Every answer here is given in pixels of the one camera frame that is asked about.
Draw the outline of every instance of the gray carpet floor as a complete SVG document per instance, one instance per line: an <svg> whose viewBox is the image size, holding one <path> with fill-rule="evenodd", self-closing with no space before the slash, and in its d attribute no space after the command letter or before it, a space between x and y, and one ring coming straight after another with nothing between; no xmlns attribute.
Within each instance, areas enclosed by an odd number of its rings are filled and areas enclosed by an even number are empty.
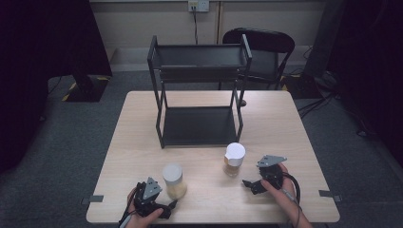
<svg viewBox="0 0 403 228"><path fill-rule="evenodd" d="M99 103L62 102L74 81L70 76L58 80L49 80L49 88L55 88L48 96L46 120L26 156L0 175L0 227L117 227L88 223L81 200L94 191L126 93L150 90L149 74L115 72ZM303 107L313 101L295 103ZM388 162L382 142L356 135L359 125L343 98L329 99L302 121L332 193L342 197L336 203L340 221L315 227L402 227L403 182L396 173L401 168Z"/></svg>

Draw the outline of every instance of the black stand base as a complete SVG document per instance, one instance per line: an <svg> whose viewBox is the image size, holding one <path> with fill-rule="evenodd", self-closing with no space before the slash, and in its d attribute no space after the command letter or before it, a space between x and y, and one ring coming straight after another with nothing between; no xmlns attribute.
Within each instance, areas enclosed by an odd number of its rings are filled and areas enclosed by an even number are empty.
<svg viewBox="0 0 403 228"><path fill-rule="evenodd" d="M302 74L300 77L286 77L281 80L281 86L296 99L319 99L323 96L317 89L317 83L311 76Z"/></svg>
<svg viewBox="0 0 403 228"><path fill-rule="evenodd" d="M64 102L85 102L85 103L97 103L101 100L104 94L107 83L109 82L108 77L96 77L90 78L92 85L91 89L86 89L84 87L78 87L74 84L66 96L63 98Z"/></svg>

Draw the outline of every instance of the wall outlet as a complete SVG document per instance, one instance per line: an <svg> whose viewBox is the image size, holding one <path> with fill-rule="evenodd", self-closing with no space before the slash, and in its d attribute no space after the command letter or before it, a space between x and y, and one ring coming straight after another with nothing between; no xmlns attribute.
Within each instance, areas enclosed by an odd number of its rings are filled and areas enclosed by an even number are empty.
<svg viewBox="0 0 403 228"><path fill-rule="evenodd" d="M191 0L187 2L187 10L197 12L208 12L210 10L210 3L208 0Z"/></svg>

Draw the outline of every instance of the light wood surface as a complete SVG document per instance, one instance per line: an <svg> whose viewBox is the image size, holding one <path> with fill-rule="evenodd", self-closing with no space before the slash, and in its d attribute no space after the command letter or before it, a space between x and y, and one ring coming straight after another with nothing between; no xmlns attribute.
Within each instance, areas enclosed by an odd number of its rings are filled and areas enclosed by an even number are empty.
<svg viewBox="0 0 403 228"><path fill-rule="evenodd" d="M230 97L230 91L167 91L168 104L172 106L228 105ZM230 178L222 170L225 147L161 149L153 92L129 92L94 191L104 200L90 204L87 220L117 222L124 212L127 194L137 182L152 177L164 189L163 167L178 162L187 184L186 195L170 219L158 219L156 223L286 222L268 193L253 195L241 181L259 180L257 161L264 155L275 155L287 157L284 164L300 185L300 205L306 217L311 222L338 221L333 199L318 193L329 188L290 94L248 90L244 100L247 106L241 109L244 126L240 143L246 155L238 176ZM163 190L156 202L166 205L171 199Z"/></svg>

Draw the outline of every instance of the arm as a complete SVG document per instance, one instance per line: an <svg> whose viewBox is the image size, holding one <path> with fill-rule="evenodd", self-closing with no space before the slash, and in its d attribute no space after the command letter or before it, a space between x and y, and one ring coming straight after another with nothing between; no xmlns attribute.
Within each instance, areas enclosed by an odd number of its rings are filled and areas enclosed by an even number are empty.
<svg viewBox="0 0 403 228"><path fill-rule="evenodd" d="M130 194L127 196L127 201L130 200L131 196L134 194L134 190L131 190ZM134 212L135 207L133 203L129 203L128 212ZM153 213L149 214L147 217L141 217L137 214L131 215L130 221L127 223L125 228L146 228L151 222L157 219L163 213L163 209L159 208L155 210Z"/></svg>
<svg viewBox="0 0 403 228"><path fill-rule="evenodd" d="M280 163L282 171L288 173L287 168ZM296 191L294 190L294 185L289 179L284 179L282 187L277 190L272 186L267 180L261 180L261 185L275 198L278 205L291 220L294 227L296 228L311 228L313 227L309 220L305 217L296 200Z"/></svg>

